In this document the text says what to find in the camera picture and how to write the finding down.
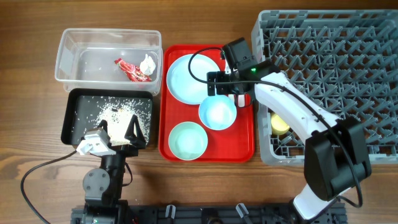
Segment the rice food waste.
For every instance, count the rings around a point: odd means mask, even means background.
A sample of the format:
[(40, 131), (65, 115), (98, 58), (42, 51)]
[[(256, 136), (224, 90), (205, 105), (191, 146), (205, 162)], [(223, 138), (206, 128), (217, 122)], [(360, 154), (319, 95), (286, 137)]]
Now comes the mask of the rice food waste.
[(80, 96), (73, 112), (71, 143), (76, 145), (89, 130), (96, 128), (101, 120), (108, 122), (108, 135), (114, 146), (128, 144), (125, 132), (133, 115), (146, 142), (149, 142), (152, 117), (152, 100), (115, 96)]

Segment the light blue bowl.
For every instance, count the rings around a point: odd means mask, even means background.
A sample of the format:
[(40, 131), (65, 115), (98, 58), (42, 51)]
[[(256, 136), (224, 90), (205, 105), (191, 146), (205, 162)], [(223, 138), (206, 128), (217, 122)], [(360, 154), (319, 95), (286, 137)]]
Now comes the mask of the light blue bowl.
[(209, 129), (221, 131), (228, 129), (237, 117), (234, 102), (225, 95), (209, 96), (199, 105), (200, 121)]

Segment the green bowl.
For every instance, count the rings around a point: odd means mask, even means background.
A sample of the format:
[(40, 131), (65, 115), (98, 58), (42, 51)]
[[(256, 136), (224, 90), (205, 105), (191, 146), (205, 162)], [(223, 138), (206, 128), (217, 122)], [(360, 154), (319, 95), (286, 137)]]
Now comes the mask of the green bowl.
[(168, 145), (176, 158), (193, 161), (205, 153), (208, 136), (199, 124), (186, 121), (179, 123), (171, 130)]

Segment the red snack wrapper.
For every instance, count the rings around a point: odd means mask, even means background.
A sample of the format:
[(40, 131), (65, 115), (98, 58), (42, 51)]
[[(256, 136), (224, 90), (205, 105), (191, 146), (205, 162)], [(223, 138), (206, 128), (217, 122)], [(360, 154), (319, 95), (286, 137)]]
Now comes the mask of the red snack wrapper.
[(145, 75), (141, 69), (131, 63), (127, 63), (123, 59), (119, 58), (114, 61), (115, 64), (126, 74), (128, 79), (132, 82), (151, 82), (150, 76)]

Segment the yellow cup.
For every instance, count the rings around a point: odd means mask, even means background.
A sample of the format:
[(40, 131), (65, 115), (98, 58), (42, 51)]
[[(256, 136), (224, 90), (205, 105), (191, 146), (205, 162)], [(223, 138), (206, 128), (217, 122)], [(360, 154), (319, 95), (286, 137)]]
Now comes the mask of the yellow cup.
[(276, 113), (271, 114), (271, 130), (274, 135), (283, 135), (287, 133), (290, 126)]

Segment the white tissue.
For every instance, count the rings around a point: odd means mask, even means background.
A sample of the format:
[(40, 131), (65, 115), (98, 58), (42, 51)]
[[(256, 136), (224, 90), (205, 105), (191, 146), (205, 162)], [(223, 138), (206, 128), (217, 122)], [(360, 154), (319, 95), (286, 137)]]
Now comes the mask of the white tissue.
[(150, 76), (156, 68), (156, 63), (151, 56), (146, 54), (145, 59), (140, 63), (139, 68), (143, 74)]

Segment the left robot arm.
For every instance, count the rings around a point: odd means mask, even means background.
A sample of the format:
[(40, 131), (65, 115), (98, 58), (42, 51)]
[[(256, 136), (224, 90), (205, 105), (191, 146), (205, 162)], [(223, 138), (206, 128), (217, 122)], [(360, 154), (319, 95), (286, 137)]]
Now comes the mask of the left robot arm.
[(132, 116), (124, 134), (128, 144), (112, 146), (108, 123), (102, 120), (97, 128), (88, 131), (77, 147), (81, 155), (91, 154), (101, 158), (101, 165), (90, 170), (83, 178), (85, 207), (77, 223), (135, 223), (128, 202), (121, 199), (124, 172), (131, 169), (126, 158), (138, 155), (146, 147), (146, 140), (137, 116)]

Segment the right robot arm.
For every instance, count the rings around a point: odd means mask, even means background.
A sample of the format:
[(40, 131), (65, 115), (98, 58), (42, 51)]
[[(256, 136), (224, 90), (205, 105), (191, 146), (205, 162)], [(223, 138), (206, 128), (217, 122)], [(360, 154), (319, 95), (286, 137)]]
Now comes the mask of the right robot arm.
[(291, 201), (292, 223), (314, 221), (343, 194), (356, 188), (361, 207), (360, 183), (371, 175), (364, 128), (360, 121), (324, 110), (291, 84), (270, 61), (245, 66), (237, 63), (230, 74), (208, 72), (208, 95), (248, 94), (279, 115), (304, 143), (304, 189)]

